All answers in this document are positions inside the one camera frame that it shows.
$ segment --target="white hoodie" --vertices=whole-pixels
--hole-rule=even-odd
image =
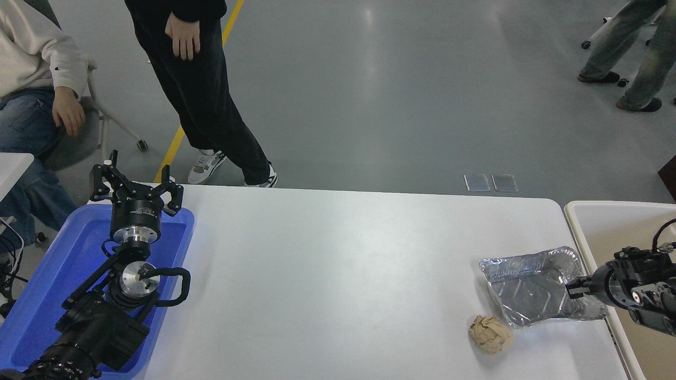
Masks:
[[[73,39],[23,0],[0,0],[0,97],[44,86],[70,87],[79,96],[86,85]]]

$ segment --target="black cable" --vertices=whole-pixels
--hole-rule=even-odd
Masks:
[[[5,247],[7,253],[13,258],[11,264],[14,266],[14,262],[16,262],[16,247],[14,246],[14,243],[4,236],[0,236],[0,243]],[[10,283],[11,281],[9,279],[4,280],[4,282],[0,284],[0,290],[4,290],[5,288],[9,287]]]
[[[0,236],[0,243],[4,245],[5,249],[7,250],[7,253],[9,253],[14,259],[16,259],[16,246],[14,243],[11,242],[7,237]]]
[[[18,261],[17,261],[17,258],[16,258],[16,254],[17,254],[17,252],[16,252],[16,247],[14,246],[15,248],[14,248],[14,255],[13,255],[13,257],[14,257],[14,261],[15,261],[15,264],[16,264],[16,265],[14,266],[14,269],[12,270],[12,272],[7,274],[7,275],[9,276],[9,280],[7,280],[7,281],[3,284],[3,290],[6,290],[6,289],[7,289],[7,290],[9,291],[9,297],[7,297],[7,298],[10,300],[10,299],[12,299],[11,293],[12,293],[12,290],[13,290],[13,288],[14,288],[14,279],[17,279],[17,278],[18,278],[17,273],[19,273],[19,267],[21,267],[21,260],[24,258],[24,244],[25,244],[25,241],[21,238],[21,235],[19,235],[18,232],[16,232],[13,228],[11,228],[11,227],[9,226],[9,224],[7,224],[7,223],[6,223],[4,220],[2,220],[1,218],[0,218],[0,223],[2,223],[2,224],[5,226],[5,228],[6,228],[7,230],[11,231],[11,232],[16,236],[16,238],[19,240],[19,243],[21,243],[21,246],[22,246],[22,247],[21,247],[21,251],[18,252],[18,253],[20,254],[20,255],[19,255],[19,258],[18,258]]]
[[[113,256],[113,255],[112,255],[110,252],[108,252],[108,250],[105,248],[105,244],[106,244],[107,242],[109,242],[109,241],[114,241],[114,240],[113,240],[113,239],[108,239],[108,240],[104,240],[103,243],[101,243],[101,251],[103,251],[103,254],[105,255],[105,257]]]
[[[25,278],[23,278],[23,277],[21,277],[21,276],[13,275],[13,274],[11,274],[11,273],[6,273],[6,272],[0,272],[0,273],[2,273],[2,274],[5,275],[5,276],[9,276],[9,277],[11,277],[11,278],[13,278],[13,279],[17,279],[17,280],[19,280],[19,281],[23,281],[23,282],[25,282],[25,283],[28,282],[28,280],[26,280]]]
[[[664,223],[664,224],[660,227],[660,229],[657,231],[657,233],[655,234],[655,237],[652,238],[652,251],[653,251],[654,253],[657,252],[657,240],[660,238],[660,235],[662,235],[662,232],[663,232],[665,229],[667,229],[667,227],[669,227],[670,225],[672,225],[672,224],[674,224],[674,223],[676,223],[676,219],[672,219],[672,220],[670,220],[670,221]]]

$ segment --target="brown paper ball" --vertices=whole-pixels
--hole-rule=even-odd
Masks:
[[[494,316],[477,316],[469,327],[469,335],[479,348],[488,354],[497,354],[514,340],[512,330]]]

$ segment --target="white sneaker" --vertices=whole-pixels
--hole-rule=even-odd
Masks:
[[[277,186],[277,173],[272,168],[272,165],[270,165],[270,176],[268,177],[267,181],[260,183],[259,185],[244,184],[244,186],[245,187],[275,187],[275,186]]]
[[[201,185],[205,183],[227,157],[221,151],[199,150],[197,162],[193,169],[188,173],[188,183],[191,185]]]

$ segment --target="person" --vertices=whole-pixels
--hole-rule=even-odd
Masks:
[[[188,183],[205,183],[229,158],[242,169],[245,186],[274,187],[277,173],[228,88],[220,28],[224,0],[125,0],[125,4],[188,142],[199,150]]]
[[[662,101],[654,96],[676,62],[676,0],[631,0],[612,18],[577,79],[586,83],[617,82],[620,76],[610,69],[636,41],[639,29],[665,5],[636,79],[616,103],[627,111],[659,110]]]
[[[0,151],[50,151],[62,133],[77,135],[85,123],[78,102],[87,83],[75,42],[23,0],[0,0]],[[76,206],[39,159],[0,201],[0,217],[24,241],[35,242],[35,215],[58,231]],[[20,241],[10,229],[0,235],[0,267]]]

